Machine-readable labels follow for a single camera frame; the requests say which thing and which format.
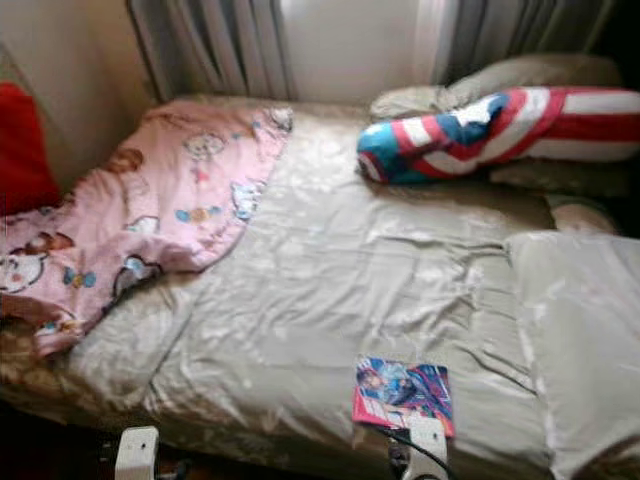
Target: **mattress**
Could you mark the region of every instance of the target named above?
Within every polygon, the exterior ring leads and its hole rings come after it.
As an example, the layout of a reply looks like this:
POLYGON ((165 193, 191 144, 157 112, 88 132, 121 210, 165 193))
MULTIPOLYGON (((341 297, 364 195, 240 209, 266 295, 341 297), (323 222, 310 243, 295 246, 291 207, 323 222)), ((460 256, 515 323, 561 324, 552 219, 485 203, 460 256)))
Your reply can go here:
MULTIPOLYGON (((201 97, 220 105, 248 99, 201 97)), ((464 478, 548 477, 541 407, 515 320, 509 235, 544 202, 458 181, 371 185, 353 107, 293 105, 294 131, 244 237, 201 275, 121 301, 72 352, 35 361, 0 330, 0 397, 117 431, 336 479, 389 478, 386 442, 350 421, 358 354, 447 365, 464 478)))

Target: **red cushion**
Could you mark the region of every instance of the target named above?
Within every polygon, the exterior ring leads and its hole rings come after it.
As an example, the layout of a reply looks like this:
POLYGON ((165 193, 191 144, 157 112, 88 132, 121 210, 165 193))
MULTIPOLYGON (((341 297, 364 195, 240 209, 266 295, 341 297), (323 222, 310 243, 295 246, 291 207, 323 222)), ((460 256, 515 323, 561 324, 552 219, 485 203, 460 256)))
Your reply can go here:
POLYGON ((15 85, 0 83, 0 215, 59 200, 33 99, 15 85))

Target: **white star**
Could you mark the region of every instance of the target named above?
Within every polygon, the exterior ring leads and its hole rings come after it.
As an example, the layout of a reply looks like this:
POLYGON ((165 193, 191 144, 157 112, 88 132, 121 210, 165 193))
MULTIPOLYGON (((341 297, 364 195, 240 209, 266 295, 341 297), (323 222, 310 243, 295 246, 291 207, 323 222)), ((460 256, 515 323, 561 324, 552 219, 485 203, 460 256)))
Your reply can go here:
POLYGON ((497 95, 489 95, 460 110, 453 110, 450 114, 458 119, 461 127, 469 123, 489 123, 491 120, 489 104, 496 98, 497 95))
POLYGON ((367 128, 364 131, 365 135, 375 135, 376 133, 378 133, 380 130, 382 130, 382 126, 375 123, 373 125, 371 125, 369 128, 367 128))

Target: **book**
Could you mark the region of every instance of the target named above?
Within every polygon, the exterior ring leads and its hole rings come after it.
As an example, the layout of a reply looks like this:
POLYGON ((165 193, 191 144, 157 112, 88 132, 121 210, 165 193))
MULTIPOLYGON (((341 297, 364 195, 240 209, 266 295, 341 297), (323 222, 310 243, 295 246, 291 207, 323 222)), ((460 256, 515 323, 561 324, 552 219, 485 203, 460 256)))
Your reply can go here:
POLYGON ((356 369, 353 421, 405 429, 412 415, 437 418, 445 435, 455 436, 447 368, 361 357, 356 369))

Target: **captain america pillow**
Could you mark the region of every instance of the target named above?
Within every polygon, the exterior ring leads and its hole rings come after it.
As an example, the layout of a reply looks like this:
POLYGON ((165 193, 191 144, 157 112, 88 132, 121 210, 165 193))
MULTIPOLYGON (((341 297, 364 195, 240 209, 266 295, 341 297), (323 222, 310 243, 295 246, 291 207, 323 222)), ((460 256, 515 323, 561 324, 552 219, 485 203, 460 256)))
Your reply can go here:
POLYGON ((640 94, 606 88, 515 88, 465 108, 371 125, 362 173, 382 183, 429 183, 485 164, 536 156, 611 162, 640 149, 640 94))

